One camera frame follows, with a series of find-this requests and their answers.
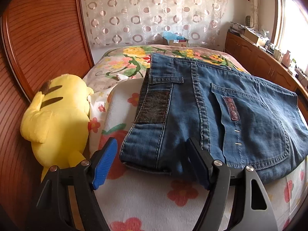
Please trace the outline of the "blue denim jeans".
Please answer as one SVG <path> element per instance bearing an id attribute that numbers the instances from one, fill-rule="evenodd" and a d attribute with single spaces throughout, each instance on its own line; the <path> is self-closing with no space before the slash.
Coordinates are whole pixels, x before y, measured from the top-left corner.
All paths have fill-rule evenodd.
<path id="1" fill-rule="evenodd" d="M 307 157 L 307 127 L 294 92 L 226 66 L 173 59 L 163 76 L 151 64 L 120 161 L 190 177 L 189 138 L 230 167 L 253 166 L 263 183 L 285 177 Z"/>

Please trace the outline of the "white strawberry print blanket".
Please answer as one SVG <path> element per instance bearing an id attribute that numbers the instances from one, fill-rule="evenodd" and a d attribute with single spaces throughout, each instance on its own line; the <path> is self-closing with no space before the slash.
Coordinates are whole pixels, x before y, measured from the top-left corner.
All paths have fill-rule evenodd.
<path id="1" fill-rule="evenodd" d="M 142 79 L 87 78 L 91 153 L 109 138 L 121 144 L 133 124 Z M 307 161 L 266 185 L 279 230 L 285 229 L 307 195 Z M 208 192 L 194 182 L 127 168 L 116 158 L 106 182 L 95 192 L 111 230 L 192 230 Z"/>

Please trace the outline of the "yellow Pikachu plush toy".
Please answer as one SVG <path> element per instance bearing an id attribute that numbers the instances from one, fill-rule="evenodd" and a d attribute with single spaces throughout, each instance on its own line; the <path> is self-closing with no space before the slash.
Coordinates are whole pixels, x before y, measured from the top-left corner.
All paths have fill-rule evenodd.
<path id="1" fill-rule="evenodd" d="M 24 112 L 20 133 L 43 166 L 42 177 L 53 165 L 69 168 L 85 159 L 91 94 L 79 76 L 63 74 L 47 81 Z"/>

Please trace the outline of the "long wooden cabinet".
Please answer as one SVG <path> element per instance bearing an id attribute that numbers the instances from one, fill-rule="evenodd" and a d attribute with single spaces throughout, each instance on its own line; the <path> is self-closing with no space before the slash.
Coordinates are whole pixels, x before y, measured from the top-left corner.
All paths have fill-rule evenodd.
<path id="1" fill-rule="evenodd" d="M 245 39 L 227 32 L 224 46 L 226 53 L 233 56 L 250 74 L 269 80 L 298 96 L 298 106 L 307 120 L 307 92 L 297 78 L 277 60 Z"/>

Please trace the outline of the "pink bottle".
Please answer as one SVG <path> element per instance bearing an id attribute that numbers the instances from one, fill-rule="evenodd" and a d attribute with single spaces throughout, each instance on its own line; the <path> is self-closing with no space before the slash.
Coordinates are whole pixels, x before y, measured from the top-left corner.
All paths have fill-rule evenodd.
<path id="1" fill-rule="evenodd" d="M 286 53 L 283 55 L 281 63 L 284 65 L 284 67 L 289 68 L 290 63 L 291 63 L 290 51 L 289 50 L 287 50 Z"/>

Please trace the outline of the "floral bedspread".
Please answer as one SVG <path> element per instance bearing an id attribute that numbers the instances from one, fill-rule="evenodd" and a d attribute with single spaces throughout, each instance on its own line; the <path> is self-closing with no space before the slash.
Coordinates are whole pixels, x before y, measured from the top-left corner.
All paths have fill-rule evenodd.
<path id="1" fill-rule="evenodd" d="M 176 47 L 168 45 L 127 46 L 106 52 L 99 62 L 90 69 L 83 81 L 95 92 L 107 90 L 118 84 L 118 74 L 127 78 L 143 78 L 154 64 L 163 76 L 171 72 L 173 59 L 203 62 L 206 64 L 226 66 L 248 73 L 231 55 L 206 48 Z"/>

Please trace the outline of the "beige cardboard box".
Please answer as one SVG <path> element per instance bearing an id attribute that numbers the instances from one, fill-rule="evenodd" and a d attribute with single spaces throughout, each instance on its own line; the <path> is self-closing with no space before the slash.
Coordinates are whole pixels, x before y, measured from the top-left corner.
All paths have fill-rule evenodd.
<path id="1" fill-rule="evenodd" d="M 251 44 L 255 44 L 256 46 L 262 46 L 262 47 L 264 47 L 266 45 L 266 42 L 269 40 L 267 37 L 264 37 L 249 29 L 245 29 L 243 37 L 247 41 L 251 42 Z"/>

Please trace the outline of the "wooden slatted headboard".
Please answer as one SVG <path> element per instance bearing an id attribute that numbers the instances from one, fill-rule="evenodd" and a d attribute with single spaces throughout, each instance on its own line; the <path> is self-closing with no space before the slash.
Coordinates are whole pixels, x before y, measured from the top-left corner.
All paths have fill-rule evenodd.
<path id="1" fill-rule="evenodd" d="M 44 82 L 94 65 L 81 0 L 1 0 L 1 230 L 24 230 L 42 167 L 20 134 Z"/>

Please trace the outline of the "cardboard box with blue bag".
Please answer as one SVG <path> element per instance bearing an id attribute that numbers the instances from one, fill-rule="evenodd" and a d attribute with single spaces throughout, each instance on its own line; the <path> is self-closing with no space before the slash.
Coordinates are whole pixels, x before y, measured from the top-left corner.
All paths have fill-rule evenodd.
<path id="1" fill-rule="evenodd" d="M 188 46 L 188 39 L 185 37 L 171 33 L 168 31 L 163 32 L 163 42 L 165 45 L 169 46 L 179 46 L 179 47 L 187 47 Z"/>

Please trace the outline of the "circle pattern sheer curtain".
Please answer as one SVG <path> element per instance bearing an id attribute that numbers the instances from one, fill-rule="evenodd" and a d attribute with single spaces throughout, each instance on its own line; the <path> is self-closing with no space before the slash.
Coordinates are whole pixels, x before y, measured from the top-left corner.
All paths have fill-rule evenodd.
<path id="1" fill-rule="evenodd" d="M 215 46 L 228 0 L 82 0 L 92 47 L 159 44 L 173 33 Z"/>

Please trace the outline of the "window with wooden frame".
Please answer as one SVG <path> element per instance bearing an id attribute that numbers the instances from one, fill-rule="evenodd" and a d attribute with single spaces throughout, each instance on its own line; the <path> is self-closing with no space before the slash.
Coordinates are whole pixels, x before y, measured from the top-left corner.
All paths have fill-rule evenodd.
<path id="1" fill-rule="evenodd" d="M 307 12 L 294 0 L 276 0 L 276 46 L 303 69 L 307 66 Z"/>

